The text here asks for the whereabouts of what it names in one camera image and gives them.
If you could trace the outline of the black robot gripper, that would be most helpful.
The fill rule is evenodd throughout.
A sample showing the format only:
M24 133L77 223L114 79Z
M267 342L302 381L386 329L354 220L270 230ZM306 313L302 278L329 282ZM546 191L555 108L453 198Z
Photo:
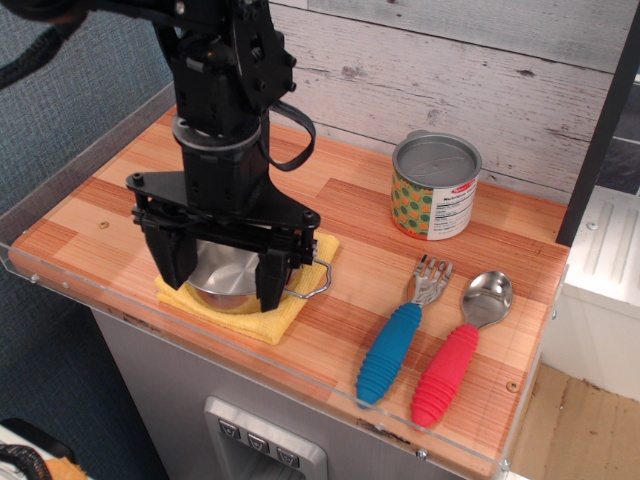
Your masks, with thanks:
M275 310L292 268L309 264L319 215L279 191L266 133L230 139L197 130L176 131L179 171L135 172L134 221L164 282L179 289L197 266L197 241L257 252L260 311Z

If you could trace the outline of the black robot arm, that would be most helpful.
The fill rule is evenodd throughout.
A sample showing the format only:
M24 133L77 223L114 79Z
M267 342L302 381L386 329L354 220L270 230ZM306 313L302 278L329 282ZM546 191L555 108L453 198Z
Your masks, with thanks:
M10 86L49 63L88 13L150 21L171 70L179 171L134 173L134 221L163 280L181 287L199 265L201 241L253 252L262 311L280 303L290 274L313 262L320 217L270 178L270 114L314 131L283 100L296 88L296 59L265 1L9 1L6 8L46 30L1 70Z

